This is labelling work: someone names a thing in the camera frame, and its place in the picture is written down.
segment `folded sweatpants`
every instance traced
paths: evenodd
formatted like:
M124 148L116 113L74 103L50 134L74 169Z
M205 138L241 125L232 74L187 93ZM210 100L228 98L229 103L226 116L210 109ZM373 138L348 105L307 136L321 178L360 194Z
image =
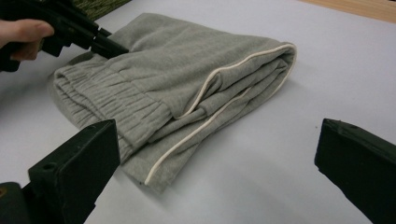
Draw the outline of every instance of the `folded sweatpants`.
M130 52L77 57L55 71L53 98L79 128L115 119L123 171L158 192L210 134L278 91L296 57L291 43L149 13L110 38Z

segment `fabric fold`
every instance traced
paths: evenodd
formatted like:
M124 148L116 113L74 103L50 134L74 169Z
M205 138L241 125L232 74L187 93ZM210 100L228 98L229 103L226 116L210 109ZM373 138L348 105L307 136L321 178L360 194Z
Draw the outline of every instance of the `fabric fold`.
M296 59L291 43L150 13L110 38L130 52L76 58L55 71L53 98L79 128L115 119L123 170L158 192L205 138L277 92Z

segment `gray fabric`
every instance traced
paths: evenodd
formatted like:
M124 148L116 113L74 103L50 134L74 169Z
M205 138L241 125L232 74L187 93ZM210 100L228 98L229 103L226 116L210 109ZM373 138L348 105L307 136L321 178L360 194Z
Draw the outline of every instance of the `gray fabric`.
M157 14L111 38L130 53L82 56L57 70L54 99L79 128L115 119L123 170L158 192L206 137L270 98L296 56L290 43Z

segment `wooden surface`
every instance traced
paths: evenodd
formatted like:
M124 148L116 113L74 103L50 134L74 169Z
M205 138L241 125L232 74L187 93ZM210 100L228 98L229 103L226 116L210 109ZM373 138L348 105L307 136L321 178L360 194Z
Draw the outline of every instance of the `wooden surface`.
M91 20L97 20L131 0L74 0L76 7L87 13Z
M396 2L389 0L301 0L381 21L396 23Z

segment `finger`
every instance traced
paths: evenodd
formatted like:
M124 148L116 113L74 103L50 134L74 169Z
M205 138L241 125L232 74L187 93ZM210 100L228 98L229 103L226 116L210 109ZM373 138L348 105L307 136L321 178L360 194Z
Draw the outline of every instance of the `finger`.
M34 42L53 35L53 28L44 21L0 21L0 48L8 42Z
M21 46L20 49L11 54L11 59L15 61L35 60L40 50L40 42L35 41Z

